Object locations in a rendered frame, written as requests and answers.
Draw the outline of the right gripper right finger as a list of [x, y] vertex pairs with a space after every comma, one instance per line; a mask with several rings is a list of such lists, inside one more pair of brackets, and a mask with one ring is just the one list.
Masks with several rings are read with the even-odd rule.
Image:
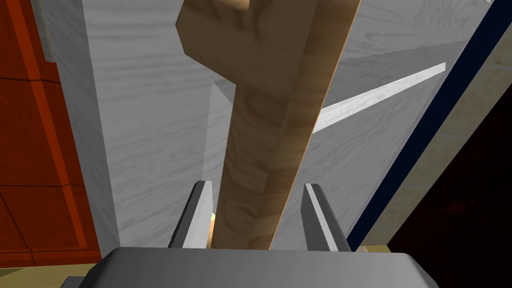
[[332, 207], [319, 184], [306, 183], [304, 185], [300, 215], [308, 251], [351, 251]]

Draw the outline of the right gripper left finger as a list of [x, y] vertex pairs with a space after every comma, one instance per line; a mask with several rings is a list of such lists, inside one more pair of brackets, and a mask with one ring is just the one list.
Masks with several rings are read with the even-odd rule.
[[169, 248], [206, 249], [211, 241], [212, 182], [197, 181], [174, 229]]

